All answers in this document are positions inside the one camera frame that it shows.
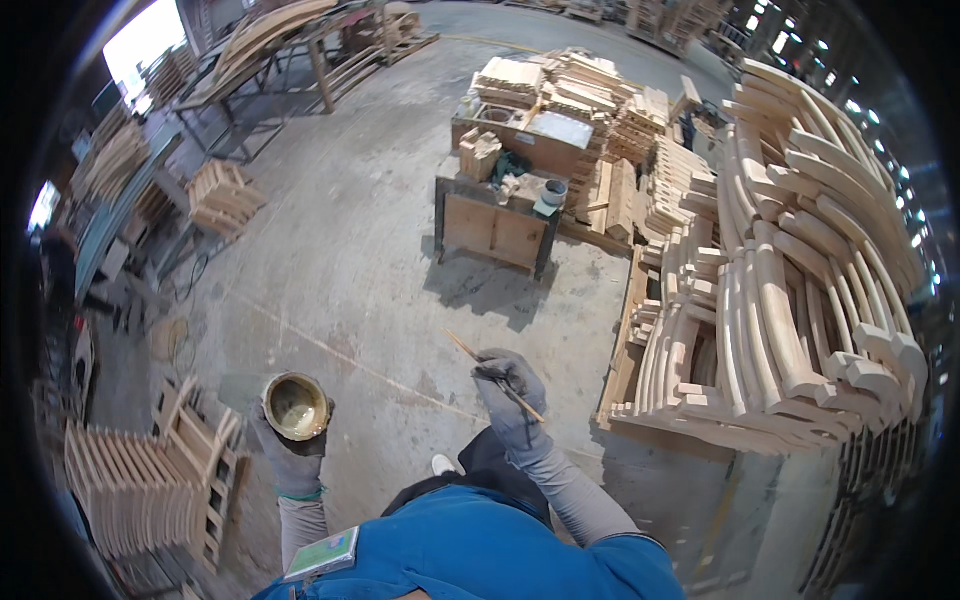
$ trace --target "paint brush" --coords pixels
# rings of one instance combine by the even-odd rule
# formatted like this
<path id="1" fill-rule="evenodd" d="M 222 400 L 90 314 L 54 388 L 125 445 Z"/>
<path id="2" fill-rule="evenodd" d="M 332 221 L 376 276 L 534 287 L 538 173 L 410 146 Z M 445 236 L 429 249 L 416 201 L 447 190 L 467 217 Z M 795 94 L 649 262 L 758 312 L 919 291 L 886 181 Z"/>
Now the paint brush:
<path id="1" fill-rule="evenodd" d="M 474 352 L 473 350 L 471 350 L 470 348 L 468 348 L 468 346 L 467 346 L 466 344 L 464 344 L 464 343 L 460 340 L 460 338 L 458 338 L 452 331 L 450 331 L 449 329 L 441 329 L 441 331 L 442 331 L 443 333 L 445 333 L 446 335 L 450 336 L 450 339 L 453 340 L 454 343 L 455 343 L 457 346 L 459 346 L 460 348 L 462 348 L 464 352 L 466 352 L 467 354 L 469 354 L 470 358 L 472 358 L 473 360 L 475 360 L 475 361 L 478 362 L 478 363 L 479 363 L 479 362 L 482 362 L 482 361 L 480 360 L 480 357 L 477 356 L 476 352 Z M 521 397 L 520 397 L 520 394 L 518 394 L 517 392 L 515 392 L 514 389 L 511 388 L 510 385 L 509 385 L 505 380 L 503 380 L 503 379 L 496 379 L 495 381 L 496 381 L 496 385 L 500 386 L 500 389 L 503 390 L 503 393 L 506 394 L 507 397 L 509 397 L 511 400 L 513 400 L 514 402 L 516 402 L 517 404 L 519 404 L 520 406 L 522 406 L 528 413 L 530 413 L 531 415 L 533 415 L 534 419 L 536 419 L 537 421 L 539 421 L 539 422 L 541 422 L 541 423 L 546 422 L 545 420 L 543 420 L 543 417 L 540 416 L 540 413 L 538 413 L 536 410 L 534 410 L 534 407 L 533 407 L 533 406 L 530 406 L 529 404 L 527 404 L 527 401 L 524 400 L 523 398 L 521 398 Z"/>

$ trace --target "gray sleeve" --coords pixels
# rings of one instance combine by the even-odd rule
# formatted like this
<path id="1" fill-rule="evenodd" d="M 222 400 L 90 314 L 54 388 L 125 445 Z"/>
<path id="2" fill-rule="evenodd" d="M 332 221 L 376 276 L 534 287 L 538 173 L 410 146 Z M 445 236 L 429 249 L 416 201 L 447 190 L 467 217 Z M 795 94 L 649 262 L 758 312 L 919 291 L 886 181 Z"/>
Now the gray sleeve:
<path id="1" fill-rule="evenodd" d="M 280 553 L 283 557 L 283 572 L 287 572 L 297 551 L 315 541 L 329 536 L 326 531 L 324 500 L 291 500 L 279 497 Z"/>
<path id="2" fill-rule="evenodd" d="M 556 446 L 542 459 L 526 465 L 523 472 L 537 484 L 581 547 L 609 536 L 639 533 L 627 512 Z"/>

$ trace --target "stack of wood pieces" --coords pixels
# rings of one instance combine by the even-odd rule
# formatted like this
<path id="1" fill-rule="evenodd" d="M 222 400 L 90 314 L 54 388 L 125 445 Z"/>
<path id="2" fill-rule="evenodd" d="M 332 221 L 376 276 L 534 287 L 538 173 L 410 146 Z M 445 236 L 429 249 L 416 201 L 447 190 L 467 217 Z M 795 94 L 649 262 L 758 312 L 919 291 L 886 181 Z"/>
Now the stack of wood pieces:
<path id="1" fill-rule="evenodd" d="M 247 185 L 247 181 L 237 165 L 212 158 L 187 186 L 190 219 L 235 240 L 266 203 L 263 194 Z"/>
<path id="2" fill-rule="evenodd" d="M 158 222 L 171 208 L 173 203 L 156 183 L 150 183 L 133 203 L 133 211 L 146 224 Z"/>
<path id="3" fill-rule="evenodd" d="M 646 160 L 654 139 L 666 134 L 668 104 L 666 94 L 653 87 L 624 103 L 611 127 L 604 160 L 616 162 L 626 158 L 634 164 Z"/>
<path id="4" fill-rule="evenodd" d="M 628 0 L 627 33 L 683 58 L 691 42 L 717 26 L 731 0 Z"/>
<path id="5" fill-rule="evenodd" d="M 113 204 L 136 170 L 149 157 L 150 144 L 144 139 L 140 126 L 134 122 L 128 123 L 97 155 L 86 175 L 89 192 Z"/>
<path id="6" fill-rule="evenodd" d="M 197 391 L 197 377 L 188 377 L 177 390 L 164 380 L 163 396 L 153 409 L 155 431 L 165 443 L 166 454 L 197 490 L 190 518 L 188 550 L 194 559 L 216 574 L 220 562 L 229 504 L 237 480 L 239 457 L 234 453 L 240 418 L 224 407 L 215 430 L 189 406 Z"/>
<path id="7" fill-rule="evenodd" d="M 566 211 L 583 216 L 590 191 L 598 184 L 597 163 L 607 144 L 610 125 L 636 91 L 624 83 L 609 60 L 591 59 L 572 49 L 541 56 L 548 78 L 543 87 L 543 107 L 593 126 L 587 148 L 570 177 L 566 199 Z"/>
<path id="8" fill-rule="evenodd" d="M 636 169 L 629 160 L 601 162 L 588 200 L 577 207 L 576 219 L 590 231 L 630 247 L 634 240 Z"/>
<path id="9" fill-rule="evenodd" d="M 716 27 L 732 4 L 732 0 L 682 0 L 668 5 L 660 22 L 660 39 L 679 56 L 686 56 L 690 43 Z"/>
<path id="10" fill-rule="evenodd" d="M 603 20 L 603 3 L 599 0 L 569 0 L 564 14 L 599 23 Z"/>
<path id="11" fill-rule="evenodd" d="M 470 87 L 477 90 L 484 102 L 532 108 L 537 103 L 542 85 L 541 65 L 493 57 L 482 71 L 473 74 Z"/>
<path id="12" fill-rule="evenodd" d="M 167 50 L 147 75 L 147 93 L 154 101 L 154 108 L 163 108 L 187 84 L 197 72 L 197 57 L 189 44 Z"/>
<path id="13" fill-rule="evenodd" d="M 705 160 L 672 139 L 659 135 L 655 140 L 650 175 L 642 183 L 647 204 L 638 214 L 643 217 L 641 231 L 644 237 L 663 241 L 673 228 L 689 225 L 696 212 L 689 210 L 686 203 L 699 198 L 697 192 L 689 192 L 694 188 L 707 193 L 710 189 L 715 190 L 714 179 Z"/>
<path id="14" fill-rule="evenodd" d="M 84 159 L 77 165 L 76 171 L 74 171 L 70 177 L 70 189 L 73 192 L 74 198 L 78 200 L 86 198 L 87 192 L 90 191 L 86 183 L 86 178 L 89 176 L 90 170 L 93 169 L 93 165 L 97 161 L 97 156 L 100 155 L 100 152 L 107 146 L 110 140 L 113 139 L 117 132 L 124 129 L 131 121 L 132 117 L 130 115 L 130 109 L 127 108 L 127 104 L 118 102 L 116 106 L 109 110 L 107 116 L 105 116 L 104 120 L 97 126 L 97 129 L 93 131 L 93 134 L 90 136 L 90 148 L 84 155 Z"/>
<path id="15" fill-rule="evenodd" d="M 718 177 L 690 178 L 693 218 L 644 252 L 662 306 L 636 315 L 636 400 L 611 419 L 765 454 L 915 423 L 928 369 L 901 298 L 923 271 L 893 182 L 826 98 L 744 69 Z M 712 379 L 697 368 L 711 337 Z"/>
<path id="16" fill-rule="evenodd" d="M 423 31 L 420 13 L 406 2 L 388 2 L 383 9 L 387 18 L 387 38 L 396 46 Z"/>
<path id="17" fill-rule="evenodd" d="M 220 85 L 226 84 L 233 76 L 262 60 L 261 53 L 268 44 L 319 18 L 336 4 L 336 0 L 302 0 L 268 12 L 255 20 L 241 20 L 217 60 L 210 78 L 211 85 L 201 95 L 210 97 L 215 94 Z"/>
<path id="18" fill-rule="evenodd" d="M 158 422 L 158 437 L 67 423 L 67 482 L 108 558 L 182 545 L 216 572 L 237 466 L 227 446 L 239 419 L 228 410 L 217 431 L 210 431 L 185 405 L 195 381 L 188 380 L 182 393 L 165 386 L 167 419 Z M 216 510 L 209 504 L 213 492 L 222 505 Z"/>
<path id="19" fill-rule="evenodd" d="M 190 543 L 200 490 L 167 452 L 157 438 L 67 423 L 67 482 L 104 556 Z"/>
<path id="20" fill-rule="evenodd" d="M 477 182 L 488 180 L 502 150 L 493 132 L 470 130 L 460 138 L 460 172 Z"/>
<path id="21" fill-rule="evenodd" d="M 660 30 L 663 3 L 657 0 L 628 0 L 627 31 L 652 40 Z"/>

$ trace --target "white sneaker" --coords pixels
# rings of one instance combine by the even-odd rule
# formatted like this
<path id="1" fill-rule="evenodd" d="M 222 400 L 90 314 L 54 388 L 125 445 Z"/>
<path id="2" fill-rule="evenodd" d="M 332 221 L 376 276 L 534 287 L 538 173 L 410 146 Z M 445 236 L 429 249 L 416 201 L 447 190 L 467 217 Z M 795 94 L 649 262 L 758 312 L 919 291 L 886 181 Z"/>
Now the white sneaker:
<path id="1" fill-rule="evenodd" d="M 433 468 L 433 474 L 438 477 L 448 471 L 457 472 L 457 468 L 453 466 L 453 462 L 443 456 L 443 454 L 434 456 L 433 460 L 430 461 L 430 467 Z"/>

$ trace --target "wooden workbench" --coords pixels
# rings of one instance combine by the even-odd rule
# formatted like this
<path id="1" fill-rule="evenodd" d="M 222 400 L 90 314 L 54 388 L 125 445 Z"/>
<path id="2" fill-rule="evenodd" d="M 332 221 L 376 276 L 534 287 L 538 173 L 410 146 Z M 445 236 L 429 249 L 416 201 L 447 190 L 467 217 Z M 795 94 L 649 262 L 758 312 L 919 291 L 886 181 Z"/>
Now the wooden workbench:
<path id="1" fill-rule="evenodd" d="M 534 204 L 547 179 L 541 172 L 520 176 L 520 189 L 499 205 L 485 183 L 458 175 L 460 159 L 451 155 L 437 172 L 434 255 L 443 264 L 447 248 L 463 248 L 529 269 L 540 280 L 550 260 L 561 211 L 544 217 Z"/>

